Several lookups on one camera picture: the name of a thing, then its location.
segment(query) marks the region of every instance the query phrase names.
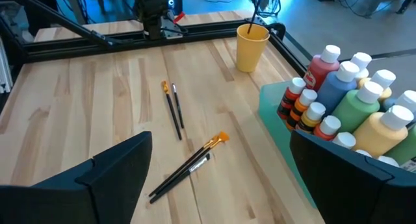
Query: green paint bottle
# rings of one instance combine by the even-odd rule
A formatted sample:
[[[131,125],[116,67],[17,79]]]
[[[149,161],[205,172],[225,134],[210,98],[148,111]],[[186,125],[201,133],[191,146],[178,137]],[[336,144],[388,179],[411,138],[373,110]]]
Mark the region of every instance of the green paint bottle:
[[[386,152],[385,156],[394,158],[400,167],[409,170],[416,170],[416,127],[409,130],[408,137],[396,147]]]
[[[332,112],[341,121],[339,132],[353,133],[372,113],[380,109],[377,101],[383,87],[366,82],[360,90],[351,90]]]

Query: black paintbrush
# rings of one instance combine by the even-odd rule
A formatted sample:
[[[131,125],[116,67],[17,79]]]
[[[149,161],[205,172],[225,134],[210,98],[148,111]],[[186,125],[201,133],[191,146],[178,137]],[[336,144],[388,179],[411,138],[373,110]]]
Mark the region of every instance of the black paintbrush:
[[[182,110],[181,110],[181,105],[179,104],[179,98],[177,98],[177,92],[176,92],[175,84],[172,84],[172,87],[174,89],[176,108],[177,108],[177,113],[179,114],[179,122],[181,123],[181,127],[183,129],[183,128],[185,128],[185,126],[183,125]]]
[[[255,15],[256,15],[256,14],[258,13],[258,11],[259,11],[260,2],[261,2],[261,0],[257,0],[257,2],[255,2],[255,0],[253,0],[253,4],[254,4],[254,13],[253,13],[253,16],[252,16],[252,20],[251,20],[251,22],[250,22],[250,26],[248,27],[248,30],[247,30],[247,34],[249,34],[249,33],[250,33],[250,31],[252,30],[252,26],[253,26],[253,23],[254,23]]]
[[[154,194],[160,193],[166,186],[168,186],[173,180],[176,179],[184,170],[189,169],[196,161],[198,161],[205,153],[214,148],[220,142],[226,142],[229,140],[229,136],[225,132],[214,136],[210,139],[202,148],[198,149],[185,163],[183,163],[175,172],[173,172],[167,179],[165,179],[161,185],[154,189],[150,194],[151,197]]]
[[[210,158],[211,158],[210,154],[209,153],[206,154],[201,160],[199,160],[195,164],[193,164],[191,168],[189,168],[188,170],[186,170],[182,174],[180,174],[178,177],[176,177],[176,179],[173,180],[163,190],[161,190],[160,193],[158,193],[153,198],[151,198],[150,203],[153,204],[154,202],[156,202],[164,194],[168,193],[172,188],[174,188],[176,185],[178,185],[180,182],[182,182],[182,180],[187,178],[192,172],[196,171],[198,168],[200,168],[202,165],[204,165]]]
[[[172,100],[171,100],[170,95],[169,95],[169,88],[168,88],[168,84],[167,84],[166,81],[162,81],[162,87],[163,87],[163,91],[166,94],[166,98],[168,100],[170,113],[172,114],[172,118],[174,119],[175,128],[176,128],[176,132],[177,132],[177,137],[179,138],[179,140],[182,140],[181,130],[179,129],[179,125],[177,124],[174,106],[172,104]]]

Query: paint bottle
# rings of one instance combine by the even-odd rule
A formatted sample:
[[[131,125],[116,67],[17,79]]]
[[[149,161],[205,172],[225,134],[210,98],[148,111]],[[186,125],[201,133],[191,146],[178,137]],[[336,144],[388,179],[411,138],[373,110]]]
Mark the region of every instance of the paint bottle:
[[[347,149],[352,149],[354,146],[356,146],[356,138],[349,132],[338,133],[332,142]]]
[[[377,71],[371,78],[365,78],[358,82],[358,88],[361,88],[366,82],[372,81],[376,82],[377,84],[381,85],[383,87],[383,93],[381,94],[378,101],[380,103],[383,103],[384,100],[391,97],[391,94],[393,92],[391,91],[390,85],[396,80],[396,75],[387,70],[379,70]]]
[[[339,70],[328,73],[317,98],[317,102],[326,108],[325,116],[332,114],[348,91],[357,88],[355,77],[358,71],[358,66],[352,62],[342,62]]]
[[[296,129],[312,133],[313,129],[320,123],[322,116],[325,114],[325,110],[324,105],[318,102],[311,103],[306,112],[302,114],[300,121],[296,125]]]
[[[340,54],[339,47],[327,45],[321,55],[315,55],[304,76],[306,88],[318,91],[327,74],[339,69],[337,59]]]
[[[362,154],[364,156],[372,157],[368,152],[366,152],[364,150],[361,150],[361,149],[357,149],[356,152],[359,153],[359,154]]]
[[[383,88],[375,82],[366,82],[360,90],[351,90],[332,112],[341,121],[340,132],[354,132],[372,113],[380,109],[377,99]]]
[[[359,72],[356,75],[357,84],[360,80],[365,79],[369,76],[367,66],[371,62],[372,58],[370,55],[362,52],[354,54],[351,58],[351,62],[358,66]]]
[[[416,168],[416,126],[413,126],[409,130],[409,134],[406,139],[390,151],[386,152],[385,156],[394,158],[402,168],[412,166],[413,171],[413,169]]]
[[[324,140],[332,140],[335,138],[338,129],[341,127],[341,121],[334,116],[326,116],[319,126],[315,127],[313,134]]]
[[[301,96],[296,100],[294,106],[289,114],[289,117],[286,121],[286,127],[291,131],[298,124],[300,117],[307,110],[312,102],[314,102],[318,97],[318,94],[309,89],[302,91]]]
[[[281,119],[287,119],[287,116],[291,113],[294,102],[300,97],[305,86],[306,83],[302,78],[297,77],[292,79],[278,107],[278,116]]]
[[[379,156],[377,158],[377,160],[379,160],[380,162],[384,162],[384,163],[387,163],[389,165],[395,166],[395,167],[399,167],[396,160],[391,158],[391,157],[388,157],[388,156]]]
[[[368,117],[353,133],[357,144],[353,148],[379,157],[408,136],[406,125],[413,120],[410,110],[394,105],[386,113],[377,112]]]
[[[380,108],[380,112],[386,112],[393,105],[401,105],[406,107],[413,113],[413,115],[416,115],[416,92],[407,90],[397,99],[394,97],[386,99]],[[415,123],[416,119],[409,123],[407,128],[412,127]]]

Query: wood grain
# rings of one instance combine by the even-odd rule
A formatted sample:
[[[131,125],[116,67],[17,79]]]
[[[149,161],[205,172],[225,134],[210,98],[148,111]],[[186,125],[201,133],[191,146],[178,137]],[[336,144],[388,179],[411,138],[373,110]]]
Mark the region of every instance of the wood grain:
[[[244,12],[185,16],[183,25],[241,19]],[[141,30],[134,21],[88,25]],[[38,41],[77,37],[41,30]],[[142,131],[153,154],[132,223],[323,223],[261,123],[262,85],[296,72],[268,45],[255,72],[235,68],[236,39],[27,64],[0,116],[0,182],[31,185]],[[176,137],[161,81],[175,83],[184,140]],[[226,131],[204,167],[153,205],[147,194],[212,135]]]

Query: white bottle cap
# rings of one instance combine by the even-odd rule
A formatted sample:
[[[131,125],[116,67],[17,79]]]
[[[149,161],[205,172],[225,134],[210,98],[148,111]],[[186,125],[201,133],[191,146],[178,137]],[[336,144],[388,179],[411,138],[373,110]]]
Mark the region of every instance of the white bottle cap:
[[[289,90],[293,93],[293,94],[299,94],[302,92],[302,90],[305,88],[306,83],[302,78],[293,78],[290,85],[289,85]]]
[[[306,116],[312,121],[318,121],[325,114],[326,108],[324,105],[314,102],[306,110]]]
[[[412,90],[405,91],[396,100],[396,105],[408,108],[412,113],[416,112],[416,92]]]
[[[356,138],[349,132],[338,133],[332,142],[347,149],[352,149],[357,143]]]
[[[396,80],[396,75],[387,70],[387,69],[383,69],[383,70],[379,70],[377,71],[372,77],[371,80],[372,82],[376,82],[377,84],[381,85],[383,87],[383,90],[385,90],[386,88],[388,88],[394,81]]]
[[[341,121],[335,116],[326,116],[319,125],[319,130],[327,136],[337,133],[341,127]]]
[[[364,79],[367,78],[370,75],[370,72],[367,68],[364,68],[362,71],[357,73],[356,79]]]
[[[391,158],[391,157],[388,157],[388,156],[379,156],[377,158],[377,160],[379,160],[380,162],[384,162],[384,163],[387,163],[389,165],[395,166],[395,167],[399,167],[396,160]]]
[[[355,79],[358,72],[359,68],[357,65],[353,64],[352,62],[345,61],[341,62],[339,70],[335,75],[340,81],[351,82]]]
[[[370,55],[362,52],[354,54],[354,56],[351,58],[351,62],[357,65],[360,71],[367,68],[371,60],[372,58]]]
[[[341,54],[341,49],[336,45],[327,45],[324,49],[324,52],[320,55],[320,59],[326,63],[334,63],[337,61],[339,55]]]
[[[413,113],[406,107],[394,105],[384,113],[380,121],[388,128],[398,131],[413,121]]]
[[[364,156],[369,156],[369,157],[371,157],[371,155],[367,152],[367,151],[364,151],[364,150],[361,150],[361,149],[357,149],[356,150],[356,152],[357,153],[361,153],[362,155],[364,155]]]
[[[302,91],[302,94],[299,97],[299,102],[304,106],[309,106],[317,99],[317,97],[318,94],[314,90],[305,89]]]
[[[375,82],[368,81],[357,92],[357,98],[367,104],[375,103],[383,93],[384,89]]]

